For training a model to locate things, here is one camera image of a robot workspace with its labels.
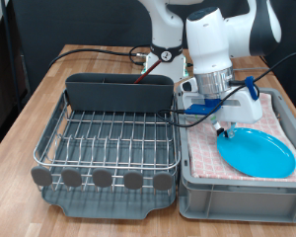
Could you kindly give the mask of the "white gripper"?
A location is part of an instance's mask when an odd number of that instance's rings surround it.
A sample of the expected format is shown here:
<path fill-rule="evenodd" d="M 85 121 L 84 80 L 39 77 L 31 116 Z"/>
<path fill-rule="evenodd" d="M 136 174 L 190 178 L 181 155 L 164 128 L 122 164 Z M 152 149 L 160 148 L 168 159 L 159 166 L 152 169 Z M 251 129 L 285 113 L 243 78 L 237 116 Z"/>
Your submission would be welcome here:
<path fill-rule="evenodd" d="M 183 105 L 186 115 L 196 116 L 198 119 L 208 115 L 219 103 L 222 103 L 215 112 L 216 119 L 227 121 L 230 128 L 226 130 L 217 121 L 214 123 L 217 137 L 220 134 L 228 134 L 229 138 L 235 136 L 236 122 L 255 123 L 262 117 L 262 108 L 259 100 L 254 100 L 248 89 L 241 89 L 224 98 L 231 90 L 220 94 L 201 95 L 198 92 L 183 92 Z"/>

